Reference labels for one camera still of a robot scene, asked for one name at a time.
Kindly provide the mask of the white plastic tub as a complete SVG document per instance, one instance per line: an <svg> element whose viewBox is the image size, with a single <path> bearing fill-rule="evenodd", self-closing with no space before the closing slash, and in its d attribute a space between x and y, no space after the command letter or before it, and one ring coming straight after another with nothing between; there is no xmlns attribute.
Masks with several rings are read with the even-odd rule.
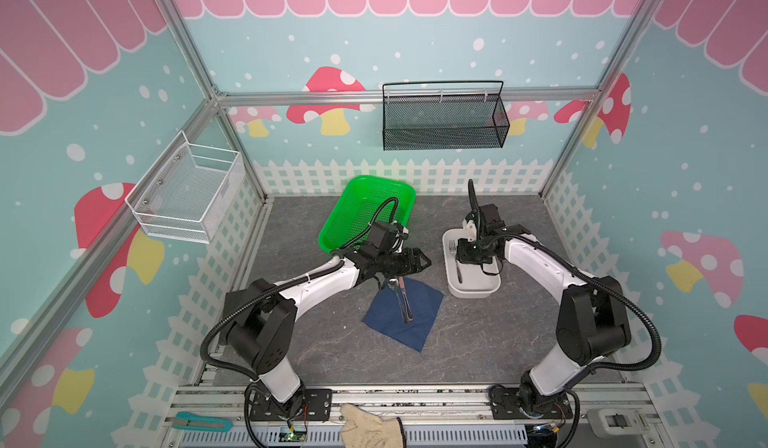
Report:
<svg viewBox="0 0 768 448"><path fill-rule="evenodd" d="M490 297L501 287L501 277L497 274L497 263L482 266L460 263L464 282L457 280L454 260L456 259L457 241L463 238L462 229L449 229L442 235L442 250L449 292L456 298L481 299Z"/></svg>

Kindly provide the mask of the dark blue paper napkin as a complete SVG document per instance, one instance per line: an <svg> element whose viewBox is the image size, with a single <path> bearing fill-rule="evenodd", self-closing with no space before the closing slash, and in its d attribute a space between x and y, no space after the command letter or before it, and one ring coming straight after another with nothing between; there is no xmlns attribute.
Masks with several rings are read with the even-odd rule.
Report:
<svg viewBox="0 0 768 448"><path fill-rule="evenodd" d="M417 352L422 352L444 295L427 284L403 278L398 288L383 288L374 297L363 323Z"/></svg>

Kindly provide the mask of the green plastic basket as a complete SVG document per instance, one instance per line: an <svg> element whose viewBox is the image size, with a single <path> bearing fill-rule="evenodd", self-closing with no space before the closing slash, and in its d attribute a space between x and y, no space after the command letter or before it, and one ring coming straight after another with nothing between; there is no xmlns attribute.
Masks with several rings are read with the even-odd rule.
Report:
<svg viewBox="0 0 768 448"><path fill-rule="evenodd" d="M416 201L413 187L370 175L353 178L318 235L320 249L331 253L358 235L371 222L376 210L391 197L398 199L393 221L407 226Z"/></svg>

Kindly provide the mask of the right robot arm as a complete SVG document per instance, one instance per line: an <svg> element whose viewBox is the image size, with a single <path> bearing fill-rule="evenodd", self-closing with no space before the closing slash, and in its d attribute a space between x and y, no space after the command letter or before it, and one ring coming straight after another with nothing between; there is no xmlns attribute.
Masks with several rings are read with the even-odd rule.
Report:
<svg viewBox="0 0 768 448"><path fill-rule="evenodd" d="M549 249L522 225L508 226L494 204L470 198L470 211L457 240L458 262L480 268L495 263L514 265L545 288L558 302L556 344L542 361L526 371L517 390L517 404L530 418L546 415L588 375L598 370L638 372L661 357L662 340L651 318L624 295L611 276L598 277L577 268ZM632 341L629 316L634 315L650 337L649 353L639 361L610 359Z"/></svg>

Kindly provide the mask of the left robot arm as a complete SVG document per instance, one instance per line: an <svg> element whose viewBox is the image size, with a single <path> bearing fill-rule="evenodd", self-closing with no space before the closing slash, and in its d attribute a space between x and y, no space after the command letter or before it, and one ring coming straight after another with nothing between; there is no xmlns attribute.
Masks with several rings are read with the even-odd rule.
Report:
<svg viewBox="0 0 768 448"><path fill-rule="evenodd" d="M304 384L287 353L295 322L302 315L369 279L404 278L431 265L419 248L370 253L337 250L330 261L303 275L277 284L259 279L230 294L230 306L200 344L200 358L261 384L267 396L280 404L293 402Z"/></svg>

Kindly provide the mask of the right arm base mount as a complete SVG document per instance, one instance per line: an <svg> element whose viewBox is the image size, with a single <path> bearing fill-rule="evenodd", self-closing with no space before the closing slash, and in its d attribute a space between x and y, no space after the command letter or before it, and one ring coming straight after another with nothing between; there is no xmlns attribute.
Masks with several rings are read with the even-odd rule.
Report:
<svg viewBox="0 0 768 448"><path fill-rule="evenodd" d="M494 420L555 420L573 417L567 394L540 395L532 385L492 385L488 398Z"/></svg>

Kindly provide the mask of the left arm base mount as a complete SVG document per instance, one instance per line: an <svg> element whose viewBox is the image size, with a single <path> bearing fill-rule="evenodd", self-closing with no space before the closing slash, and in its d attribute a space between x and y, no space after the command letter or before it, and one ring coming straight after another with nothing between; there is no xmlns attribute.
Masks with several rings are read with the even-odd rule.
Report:
<svg viewBox="0 0 768 448"><path fill-rule="evenodd" d="M328 421L332 396L331 389L300 388L288 401L278 402L274 397L256 392L248 397L248 419L254 422Z"/></svg>

